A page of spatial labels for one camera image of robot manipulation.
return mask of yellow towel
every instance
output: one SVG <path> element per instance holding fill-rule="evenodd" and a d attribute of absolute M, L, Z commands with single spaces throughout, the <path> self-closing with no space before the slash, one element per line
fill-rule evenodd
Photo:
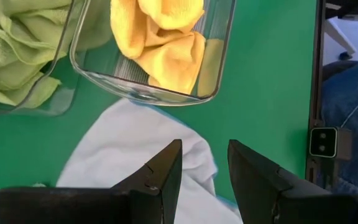
<path fill-rule="evenodd" d="M 191 29 L 203 13 L 203 0 L 111 0 L 111 29 L 122 54 L 150 75 L 149 85 L 190 94 L 205 48 Z"/>
<path fill-rule="evenodd" d="M 149 85 L 190 94 L 203 60 L 205 38 L 191 32 L 161 47 L 147 47 L 135 59 L 150 75 Z"/>
<path fill-rule="evenodd" d="M 190 31 L 203 15 L 203 0 L 139 0 L 142 12 L 166 30 Z"/>
<path fill-rule="evenodd" d="M 127 58 L 137 58 L 143 51 L 146 18 L 137 0 L 111 0 L 111 29 L 119 49 Z"/>

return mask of green table surface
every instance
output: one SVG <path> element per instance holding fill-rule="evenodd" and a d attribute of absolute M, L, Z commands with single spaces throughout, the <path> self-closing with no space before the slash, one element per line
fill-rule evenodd
<path fill-rule="evenodd" d="M 316 1 L 238 0 L 221 90 L 202 105 L 163 108 L 210 144 L 217 194 L 233 200 L 229 139 L 303 176 Z M 70 65 L 60 72 L 73 72 Z M 80 78 L 62 116 L 0 115 L 0 188 L 54 184 L 97 117 L 119 98 Z"/>

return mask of white object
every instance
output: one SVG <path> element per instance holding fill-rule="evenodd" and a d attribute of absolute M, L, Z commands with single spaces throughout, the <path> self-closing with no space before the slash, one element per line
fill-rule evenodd
<path fill-rule="evenodd" d="M 342 8 L 342 6 L 338 6 L 338 5 L 335 5 L 335 4 L 332 4 L 332 3 L 326 3 L 326 8 L 340 10 Z"/>
<path fill-rule="evenodd" d="M 217 168 L 208 143 L 185 125 L 129 100 L 118 101 L 99 117 L 71 155 L 57 186 L 110 188 L 174 139 L 183 141 L 175 223 L 242 223 L 238 212 L 215 196 Z"/>
<path fill-rule="evenodd" d="M 333 18 L 326 20 L 325 32 L 342 47 L 344 47 L 349 55 L 356 53 L 356 48 L 353 43 L 349 40 L 349 38 L 347 38 L 341 28 L 339 28 L 339 26 L 335 23 Z"/>
<path fill-rule="evenodd" d="M 332 18 L 333 21 L 346 37 L 351 41 L 357 52 L 352 54 L 351 60 L 358 61 L 358 21 L 350 21 L 338 18 Z M 346 51 L 337 41 L 325 33 L 324 35 L 324 52 L 323 65 L 338 61 L 338 55 Z"/>

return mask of microfiber cloth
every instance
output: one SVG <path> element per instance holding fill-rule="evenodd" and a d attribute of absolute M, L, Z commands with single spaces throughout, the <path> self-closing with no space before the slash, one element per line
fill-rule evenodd
<path fill-rule="evenodd" d="M 71 0 L 0 0 L 0 103 L 17 105 L 42 77 L 40 69 L 55 57 L 70 4 Z M 67 35 L 74 29 L 69 25 Z M 58 58 L 66 55 L 68 45 L 64 43 Z M 59 84 L 44 77 L 24 106 L 40 106 Z"/>
<path fill-rule="evenodd" d="M 209 39 L 206 41 L 204 58 L 198 75 L 198 96 L 210 96 L 216 91 L 223 47 L 223 40 Z"/>
<path fill-rule="evenodd" d="M 122 54 L 150 75 L 149 85 L 190 94 L 205 38 L 191 29 L 203 0 L 111 0 L 111 29 Z"/>
<path fill-rule="evenodd" d="M 217 173 L 208 143 L 185 125 L 127 99 L 108 108 L 66 163 L 58 187 L 111 188 L 174 139 L 183 142 L 176 224 L 240 224 L 238 213 L 214 191 Z"/>

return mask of white cloth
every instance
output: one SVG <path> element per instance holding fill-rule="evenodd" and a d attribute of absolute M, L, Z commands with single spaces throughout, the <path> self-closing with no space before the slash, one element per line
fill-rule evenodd
<path fill-rule="evenodd" d="M 99 117 L 71 155 L 57 185 L 110 188 L 174 139 L 183 142 L 175 224 L 242 223 L 215 197 L 217 168 L 208 143 L 185 125 L 129 100 L 118 101 Z"/>

